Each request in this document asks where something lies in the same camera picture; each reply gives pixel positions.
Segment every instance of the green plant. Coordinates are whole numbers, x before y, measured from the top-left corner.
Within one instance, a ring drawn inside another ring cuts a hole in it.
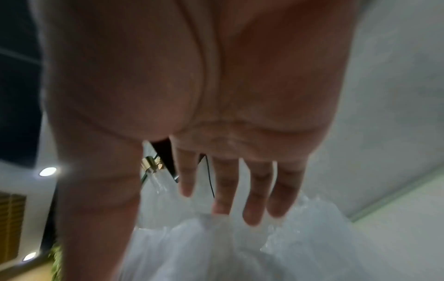
[[[56,244],[52,247],[50,256],[54,259],[52,264],[52,281],[62,281],[62,248]]]

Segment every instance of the ceiling light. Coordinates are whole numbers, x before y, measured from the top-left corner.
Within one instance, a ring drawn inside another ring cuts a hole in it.
[[[27,262],[28,260],[32,260],[33,258],[35,258],[37,256],[37,252],[34,253],[30,253],[27,256],[25,256],[25,258],[23,259],[24,262]]]
[[[57,168],[55,168],[55,167],[44,168],[39,173],[39,176],[50,176],[50,175],[53,175],[56,171],[57,171]]]

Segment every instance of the human hand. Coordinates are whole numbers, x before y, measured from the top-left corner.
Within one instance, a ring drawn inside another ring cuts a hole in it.
[[[213,212],[229,213],[240,158],[252,174],[245,221],[288,211],[336,109],[355,1],[31,3],[63,167],[68,281],[115,273],[137,214],[144,139],[171,139],[185,196],[198,154],[213,157]]]

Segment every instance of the brown blind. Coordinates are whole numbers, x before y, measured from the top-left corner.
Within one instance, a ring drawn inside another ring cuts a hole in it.
[[[17,258],[26,197],[0,192],[0,264]]]

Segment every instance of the yellow wall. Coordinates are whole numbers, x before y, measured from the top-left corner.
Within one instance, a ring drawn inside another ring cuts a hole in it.
[[[41,265],[8,281],[51,281],[51,263]]]

